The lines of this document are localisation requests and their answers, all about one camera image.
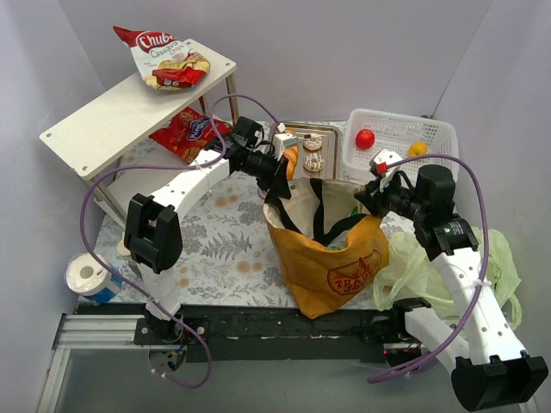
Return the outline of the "light green plastic grocery bag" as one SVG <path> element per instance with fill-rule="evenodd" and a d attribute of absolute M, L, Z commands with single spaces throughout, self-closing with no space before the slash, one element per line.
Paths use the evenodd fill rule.
<path fill-rule="evenodd" d="M 503 233 L 491 229 L 489 243 L 486 278 L 492 283 L 499 305 L 506 309 L 510 326 L 516 329 L 523 320 L 522 306 L 515 294 L 521 279 Z M 390 308 L 399 299 L 419 297 L 428 301 L 439 317 L 459 317 L 442 277 L 413 234 L 394 233 L 388 241 L 388 250 L 389 264 L 378 272 L 373 282 L 378 310 Z"/>

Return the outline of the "red toy apple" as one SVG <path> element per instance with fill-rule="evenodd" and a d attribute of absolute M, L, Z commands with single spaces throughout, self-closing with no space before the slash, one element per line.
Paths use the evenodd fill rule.
<path fill-rule="evenodd" d="M 355 138 L 356 148 L 366 151 L 375 144 L 375 133 L 368 128 L 361 129 Z"/>

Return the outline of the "long orange toy bread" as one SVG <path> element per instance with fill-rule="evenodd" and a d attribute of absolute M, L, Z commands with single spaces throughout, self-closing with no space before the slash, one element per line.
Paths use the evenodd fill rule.
<path fill-rule="evenodd" d="M 298 163 L 299 153 L 300 150 L 298 145 L 291 146 L 283 152 L 283 156 L 288 160 L 286 169 L 286 177 L 288 180 L 292 180 L 294 178 L 294 171 Z"/>

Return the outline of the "yellow toy lemon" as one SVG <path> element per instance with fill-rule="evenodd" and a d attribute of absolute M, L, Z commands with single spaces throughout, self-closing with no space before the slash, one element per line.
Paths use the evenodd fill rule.
<path fill-rule="evenodd" d="M 416 141 L 408 149 L 408 157 L 418 157 L 426 155 L 429 152 L 429 146 L 423 141 Z"/>

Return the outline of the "white sprinkled toy donut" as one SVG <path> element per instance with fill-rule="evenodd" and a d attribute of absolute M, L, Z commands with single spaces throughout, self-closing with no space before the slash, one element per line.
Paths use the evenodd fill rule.
<path fill-rule="evenodd" d="M 306 133 L 302 145 L 307 151 L 319 151 L 323 147 L 323 137 L 318 133 Z"/>

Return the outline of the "red snack bag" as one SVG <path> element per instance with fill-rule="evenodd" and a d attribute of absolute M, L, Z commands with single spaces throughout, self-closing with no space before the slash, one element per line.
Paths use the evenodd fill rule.
<path fill-rule="evenodd" d="M 232 130 L 232 126 L 222 120 L 214 120 L 214 125 L 222 136 Z M 152 133 L 150 139 L 190 164 L 210 140 L 216 139 L 215 128 L 208 116 L 185 108 L 167 126 Z"/>

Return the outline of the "white red cassava chips bag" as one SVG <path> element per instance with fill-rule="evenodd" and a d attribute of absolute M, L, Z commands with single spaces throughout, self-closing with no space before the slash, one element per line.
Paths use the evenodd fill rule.
<path fill-rule="evenodd" d="M 145 84 L 153 89 L 192 88 L 210 72 L 208 59 L 171 34 L 116 26 L 113 30 L 129 47 Z"/>

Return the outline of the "mustard yellow tote bag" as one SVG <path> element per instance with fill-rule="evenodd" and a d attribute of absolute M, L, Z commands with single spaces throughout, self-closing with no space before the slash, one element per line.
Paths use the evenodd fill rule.
<path fill-rule="evenodd" d="M 381 219 L 356 198 L 361 185 L 302 177 L 290 198 L 267 195 L 263 215 L 282 278 L 310 319 L 332 313 L 389 263 Z"/>

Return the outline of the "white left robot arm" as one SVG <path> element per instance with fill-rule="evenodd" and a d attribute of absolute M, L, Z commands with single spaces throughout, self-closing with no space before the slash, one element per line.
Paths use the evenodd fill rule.
<path fill-rule="evenodd" d="M 291 197 L 284 152 L 297 146 L 299 140 L 279 123 L 268 142 L 269 149 L 263 152 L 261 130 L 255 121 L 240 117 L 228 134 L 210 140 L 174 179 L 147 196 L 136 194 L 129 201 L 123 243 L 139 267 L 145 308 L 157 318 L 153 333 L 163 343 L 175 343 L 183 333 L 182 321 L 174 317 L 181 304 L 172 268 L 183 252 L 180 223 L 188 211 L 233 172 L 255 177 L 266 194 Z"/>

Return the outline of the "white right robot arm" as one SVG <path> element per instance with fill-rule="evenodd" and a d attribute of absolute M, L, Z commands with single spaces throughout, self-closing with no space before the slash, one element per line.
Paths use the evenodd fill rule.
<path fill-rule="evenodd" d="M 489 243 L 478 243 L 470 224 L 455 213 L 454 193 L 451 171 L 428 164 L 415 183 L 400 170 L 387 172 L 355 195 L 378 218 L 393 212 L 412 221 L 462 314 L 452 329 L 427 307 L 403 311 L 390 319 L 390 333 L 400 342 L 416 337 L 446 366 L 464 409 L 525 403 L 548 377 L 548 365 L 529 355 L 507 322 L 486 278 Z"/>

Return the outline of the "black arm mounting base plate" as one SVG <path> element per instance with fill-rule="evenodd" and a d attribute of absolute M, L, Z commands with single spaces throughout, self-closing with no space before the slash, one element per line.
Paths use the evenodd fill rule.
<path fill-rule="evenodd" d="M 310 319 L 297 309 L 185 305 L 177 313 L 190 331 L 149 313 L 137 321 L 136 345 L 172 350 L 183 361 L 409 361 L 426 348 L 406 332 L 405 306 L 388 311 L 338 310 Z"/>

